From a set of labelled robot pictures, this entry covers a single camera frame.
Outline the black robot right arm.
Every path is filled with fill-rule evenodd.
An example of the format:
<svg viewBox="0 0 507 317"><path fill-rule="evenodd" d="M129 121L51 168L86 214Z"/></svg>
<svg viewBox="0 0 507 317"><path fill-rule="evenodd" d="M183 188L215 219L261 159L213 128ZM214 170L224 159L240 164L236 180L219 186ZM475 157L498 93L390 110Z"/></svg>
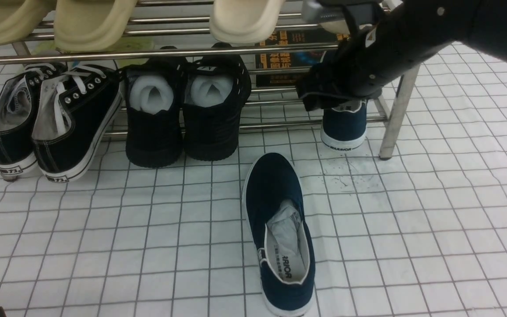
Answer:
<svg viewBox="0 0 507 317"><path fill-rule="evenodd" d="M382 88L453 42L507 62L507 0L320 0L348 26L332 58L296 82L307 111L377 98Z"/></svg>

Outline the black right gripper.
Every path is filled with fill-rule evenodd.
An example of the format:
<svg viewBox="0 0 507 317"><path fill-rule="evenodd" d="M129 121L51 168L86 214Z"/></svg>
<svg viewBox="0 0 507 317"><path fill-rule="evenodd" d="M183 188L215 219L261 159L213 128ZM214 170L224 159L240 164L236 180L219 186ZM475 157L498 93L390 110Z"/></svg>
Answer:
<svg viewBox="0 0 507 317"><path fill-rule="evenodd" d="M368 101L378 98L382 88L367 96L355 96L342 87L340 75L334 74L332 63L336 51L326 51L320 62L311 66L310 70L296 81L296 93L307 112L330 110L344 103Z"/></svg>

